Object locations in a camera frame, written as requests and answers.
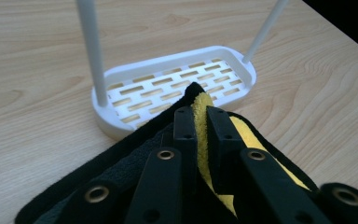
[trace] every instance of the yellow fabric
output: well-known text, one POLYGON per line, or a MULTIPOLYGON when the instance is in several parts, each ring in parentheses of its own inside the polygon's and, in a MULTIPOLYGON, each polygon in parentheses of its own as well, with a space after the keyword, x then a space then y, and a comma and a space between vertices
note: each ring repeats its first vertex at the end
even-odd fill
MULTIPOLYGON (((218 195, 213 190, 211 174, 208 166, 208 136, 207 136, 207 124, 206 124, 206 108, 208 105, 213 105, 211 97, 203 92, 196 97, 192 109, 194 113, 195 128, 198 138, 198 166, 202 178, 205 180, 209 188, 213 191, 216 197, 230 210, 235 216, 235 209, 233 205, 234 197, 232 195, 218 195)), ((252 133, 251 129, 241 119, 230 117, 234 126, 241 135, 243 142, 247 147, 255 147, 267 151, 260 141, 252 133)), ((289 174, 289 176, 301 187, 308 189, 303 182, 301 182, 292 172, 290 172, 282 164, 280 166, 283 170, 289 174)))

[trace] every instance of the white plastic tray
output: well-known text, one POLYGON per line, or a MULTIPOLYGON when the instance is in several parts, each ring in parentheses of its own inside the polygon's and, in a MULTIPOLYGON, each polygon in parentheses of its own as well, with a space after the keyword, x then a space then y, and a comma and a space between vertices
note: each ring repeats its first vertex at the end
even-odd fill
POLYGON ((250 60, 288 0, 278 0, 245 55, 222 46, 130 63, 103 72, 93 1, 77 0, 94 88, 98 124, 121 139, 170 107, 191 82, 198 82, 215 106, 234 109, 254 86, 250 60))

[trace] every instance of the white rod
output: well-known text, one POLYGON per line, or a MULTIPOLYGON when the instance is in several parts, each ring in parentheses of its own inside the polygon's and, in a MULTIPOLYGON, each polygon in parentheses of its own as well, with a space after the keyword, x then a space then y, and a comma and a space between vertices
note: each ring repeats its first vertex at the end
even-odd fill
POLYGON ((98 25, 93 0, 76 0, 77 10, 86 41, 92 81, 99 106, 107 105, 106 88, 103 77, 103 61, 98 37, 98 25))
POLYGON ((243 56, 242 62, 248 63, 252 60, 255 52, 257 51, 258 47, 260 46, 261 42, 264 40, 266 35, 269 33, 272 25, 278 19, 279 15, 281 15, 284 7, 286 6, 288 0, 278 0, 275 4, 275 7, 269 13, 266 21, 264 22, 263 26, 261 27, 260 31, 258 32, 257 36, 255 37, 251 47, 243 56))

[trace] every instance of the table surface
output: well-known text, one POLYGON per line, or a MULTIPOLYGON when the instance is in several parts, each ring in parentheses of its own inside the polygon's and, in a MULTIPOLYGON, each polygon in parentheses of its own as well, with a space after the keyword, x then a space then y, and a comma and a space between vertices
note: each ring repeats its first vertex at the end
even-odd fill
MULTIPOLYGON (((246 52, 273 0, 96 1, 105 69, 212 45, 246 52)), ((358 188, 358 44, 290 0, 234 110, 318 186, 358 188)), ((0 223, 115 143, 93 117, 73 0, 0 1, 0 223)))

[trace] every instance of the folded fabric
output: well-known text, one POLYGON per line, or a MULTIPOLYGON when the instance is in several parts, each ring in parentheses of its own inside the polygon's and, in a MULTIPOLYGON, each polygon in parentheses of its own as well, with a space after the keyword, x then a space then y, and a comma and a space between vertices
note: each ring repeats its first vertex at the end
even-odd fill
MULTIPOLYGON (((33 198, 17 214, 15 223, 60 222, 62 211, 74 195, 90 183, 98 181, 111 183, 119 194, 126 195, 122 197, 122 204, 128 206, 150 152, 161 146, 165 134, 172 135, 174 112, 191 105, 198 137, 198 190, 196 195, 185 198, 182 222, 239 223, 232 205, 232 196, 218 195, 213 191, 208 174, 208 146, 204 123, 206 106, 212 105, 212 101, 197 83, 188 86, 185 95, 169 109, 33 198)), ((300 188, 309 192, 318 190, 313 181, 267 141, 249 120, 232 112, 228 114, 247 147, 260 148, 272 155, 300 188)), ((116 217, 120 221, 117 223, 123 222, 126 206, 115 208, 120 210, 119 217, 116 217)))

